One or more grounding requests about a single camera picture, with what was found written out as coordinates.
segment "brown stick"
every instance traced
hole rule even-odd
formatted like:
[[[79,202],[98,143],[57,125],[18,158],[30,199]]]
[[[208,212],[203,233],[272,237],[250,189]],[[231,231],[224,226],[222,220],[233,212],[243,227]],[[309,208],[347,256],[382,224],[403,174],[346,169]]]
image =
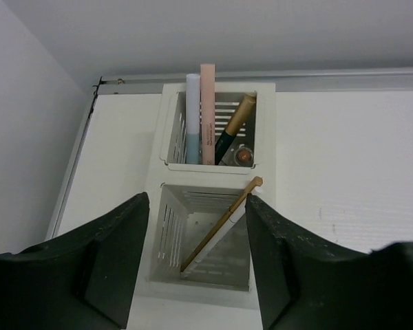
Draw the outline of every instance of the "brown stick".
[[[255,187],[260,187],[263,184],[263,179],[261,177],[254,177],[251,182],[243,190],[242,194],[231,204],[229,209],[225,212],[220,220],[211,228],[204,239],[199,243],[199,245],[192,251],[189,257],[180,266],[180,271],[183,272],[188,265],[194,260],[194,258],[199,254],[200,251],[205,247],[205,245],[214,237],[218,230],[225,224],[229,217],[234,213],[234,211],[239,207],[239,205],[246,199],[248,194],[253,191]]]

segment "white plastic container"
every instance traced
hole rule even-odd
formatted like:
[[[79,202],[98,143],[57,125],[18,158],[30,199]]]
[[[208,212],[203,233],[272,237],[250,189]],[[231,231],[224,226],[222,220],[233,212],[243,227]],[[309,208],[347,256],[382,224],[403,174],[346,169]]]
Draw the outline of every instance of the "white plastic container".
[[[226,234],[195,271],[187,278],[180,276],[183,260],[254,176],[264,179],[261,197],[269,204],[275,202],[275,150],[269,143],[275,140],[275,85],[216,84],[219,107],[224,107],[226,101],[232,110],[248,92],[257,93],[257,104],[241,133],[251,135],[254,166],[190,165],[183,164],[184,84],[165,85],[146,181],[150,217],[136,294],[258,308],[245,219]],[[218,122],[225,119],[220,112],[216,116]],[[223,129],[225,124],[217,126]]]

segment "white table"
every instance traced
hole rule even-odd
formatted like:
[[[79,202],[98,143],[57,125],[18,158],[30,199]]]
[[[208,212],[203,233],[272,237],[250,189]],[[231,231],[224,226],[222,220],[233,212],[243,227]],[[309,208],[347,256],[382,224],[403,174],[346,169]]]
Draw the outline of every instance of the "white table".
[[[99,96],[59,234],[142,192],[160,94]],[[277,93],[277,210],[368,252],[413,240],[413,91]],[[134,296],[129,329],[261,329],[260,313]]]

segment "pink marker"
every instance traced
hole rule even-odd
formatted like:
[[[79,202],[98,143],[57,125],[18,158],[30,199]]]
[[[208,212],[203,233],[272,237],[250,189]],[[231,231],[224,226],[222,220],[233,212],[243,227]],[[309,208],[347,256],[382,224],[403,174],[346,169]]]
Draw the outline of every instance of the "pink marker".
[[[214,165],[215,144],[215,65],[200,65],[200,102],[202,103],[202,164]]]

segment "light blue tube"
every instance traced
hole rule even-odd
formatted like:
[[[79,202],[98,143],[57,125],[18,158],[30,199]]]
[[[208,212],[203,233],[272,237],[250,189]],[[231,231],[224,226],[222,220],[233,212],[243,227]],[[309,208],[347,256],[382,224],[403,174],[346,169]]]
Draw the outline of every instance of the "light blue tube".
[[[187,134],[187,164],[199,164],[199,134]]]

